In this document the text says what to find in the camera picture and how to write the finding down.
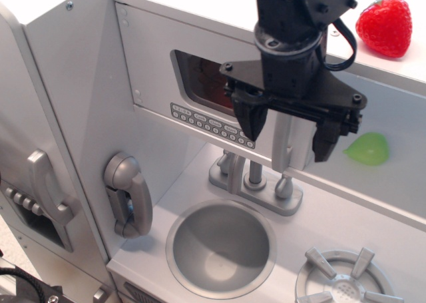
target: screw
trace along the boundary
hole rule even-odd
[[[359,95],[356,93],[352,96],[353,103],[360,103],[361,100],[362,100],[362,95]]]
[[[68,11],[71,11],[73,10],[74,3],[72,1],[68,1],[65,7],[67,8]]]
[[[279,45],[280,43],[276,40],[269,40],[268,43],[266,44],[269,48],[275,48]]]
[[[225,64],[225,70],[231,71],[232,70],[232,63],[226,63]]]
[[[58,303],[59,302],[59,298],[55,295],[52,295],[48,300],[47,303]]]
[[[347,6],[348,6],[349,8],[352,8],[352,9],[355,9],[355,8],[357,7],[357,5],[358,5],[358,2],[357,2],[357,1],[355,1],[355,0],[349,0],[349,1],[347,2]]]
[[[320,13],[325,14],[325,13],[327,13],[327,12],[329,11],[329,7],[328,7],[327,5],[321,4],[321,5],[319,5],[319,7],[318,7],[318,11],[319,11]]]

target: floor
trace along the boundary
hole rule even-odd
[[[34,269],[33,265],[25,255],[25,252],[19,245],[18,241],[13,236],[6,222],[0,216],[0,250],[3,252],[3,258],[27,271],[29,274],[36,276],[39,275]]]

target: sink basin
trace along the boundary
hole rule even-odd
[[[236,298],[268,278],[276,239],[256,210],[232,200],[212,200],[179,216],[167,237],[166,257],[174,277],[189,291],[206,298]]]

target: red strawberry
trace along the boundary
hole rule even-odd
[[[362,41],[388,57],[400,58],[408,50],[413,24],[404,0],[377,0],[364,10],[355,26]]]

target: microwave window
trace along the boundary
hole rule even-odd
[[[230,97],[225,96],[226,77],[220,63],[175,50],[180,78],[189,99],[200,105],[234,116]]]

